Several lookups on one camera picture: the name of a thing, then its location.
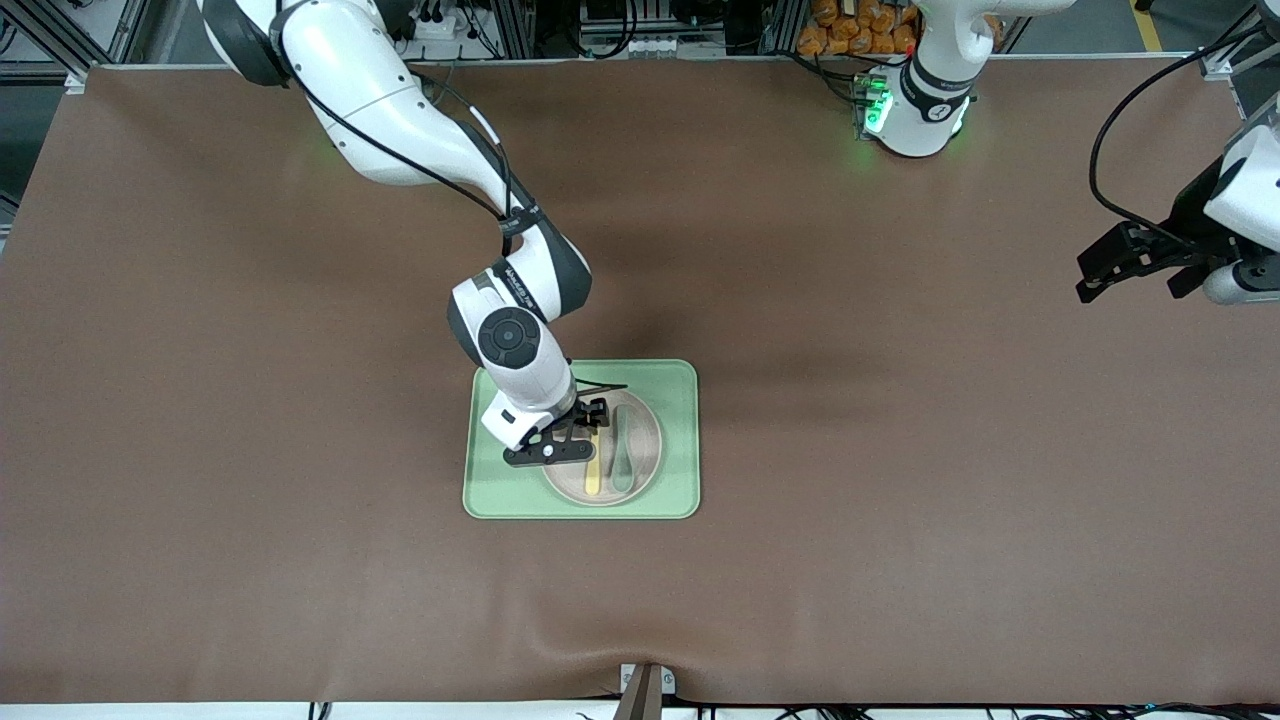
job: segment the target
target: yellow line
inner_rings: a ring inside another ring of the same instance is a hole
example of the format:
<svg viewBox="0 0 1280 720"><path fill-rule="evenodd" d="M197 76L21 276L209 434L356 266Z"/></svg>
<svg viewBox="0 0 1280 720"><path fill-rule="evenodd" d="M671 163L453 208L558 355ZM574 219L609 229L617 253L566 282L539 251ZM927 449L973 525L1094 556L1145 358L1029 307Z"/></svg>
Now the yellow line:
<svg viewBox="0 0 1280 720"><path fill-rule="evenodd" d="M1133 10L1133 19L1138 23L1138 35L1142 36L1142 46L1147 53L1162 53L1160 36L1156 35L1156 23L1151 22L1151 13L1139 13L1137 0L1129 0L1129 9Z"/></svg>

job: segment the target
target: floor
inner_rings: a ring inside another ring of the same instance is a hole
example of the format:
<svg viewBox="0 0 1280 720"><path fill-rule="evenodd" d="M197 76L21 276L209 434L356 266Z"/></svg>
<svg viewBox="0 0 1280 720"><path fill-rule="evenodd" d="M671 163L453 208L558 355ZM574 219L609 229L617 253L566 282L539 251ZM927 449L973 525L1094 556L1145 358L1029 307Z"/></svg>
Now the floor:
<svg viewBox="0 0 1280 720"><path fill-rule="evenodd" d="M154 13L141 46L146 63L219 63L205 36L195 0L168 3ZM1156 0L1149 15L1138 15L1132 0L1078 0L1056 15L1036 18L1019 36L1016 54L1094 54L1187 51L1211 42L1251 0ZM1247 111L1280 90L1280 56L1235 78ZM20 199L61 87L0 85L0 192ZM0 208L0 225L12 222Z"/></svg>

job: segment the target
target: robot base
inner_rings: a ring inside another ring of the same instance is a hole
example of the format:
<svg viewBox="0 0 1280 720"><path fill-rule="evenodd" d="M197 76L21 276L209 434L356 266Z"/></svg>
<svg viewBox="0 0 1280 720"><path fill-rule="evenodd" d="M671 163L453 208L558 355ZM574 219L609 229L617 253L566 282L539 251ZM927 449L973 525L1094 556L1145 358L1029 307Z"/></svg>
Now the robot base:
<svg viewBox="0 0 1280 720"><path fill-rule="evenodd" d="M861 135L876 138L887 150L905 158L928 158L946 147L964 123L969 100L965 99L959 110L946 108L947 117L942 122L928 122L920 110L904 100L904 68L877 68L869 73L872 78L867 90L870 105L859 109ZM874 86L883 85L883 90Z"/></svg>

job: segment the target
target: green light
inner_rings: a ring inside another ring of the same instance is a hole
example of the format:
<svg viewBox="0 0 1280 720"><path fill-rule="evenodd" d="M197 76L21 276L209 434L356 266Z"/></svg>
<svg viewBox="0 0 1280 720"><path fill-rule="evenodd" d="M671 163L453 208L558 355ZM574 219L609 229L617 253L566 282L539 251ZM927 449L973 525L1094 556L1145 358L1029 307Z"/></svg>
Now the green light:
<svg viewBox="0 0 1280 720"><path fill-rule="evenodd" d="M884 128L884 119L888 117L890 109L893 108L893 95L890 92L883 92L870 108L867 109L867 131L879 132Z"/></svg>

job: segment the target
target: green spoon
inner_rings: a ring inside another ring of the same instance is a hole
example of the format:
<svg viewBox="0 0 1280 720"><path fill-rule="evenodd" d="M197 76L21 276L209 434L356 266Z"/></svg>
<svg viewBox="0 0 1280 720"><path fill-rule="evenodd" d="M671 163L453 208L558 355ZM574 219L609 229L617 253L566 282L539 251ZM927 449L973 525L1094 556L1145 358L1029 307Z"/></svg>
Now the green spoon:
<svg viewBox="0 0 1280 720"><path fill-rule="evenodd" d="M631 492L631 488L636 483L635 471L631 468L631 454L627 452L627 415L626 405L620 405L613 415L616 450L613 451L613 473L609 478L613 483L613 489L623 495Z"/></svg>

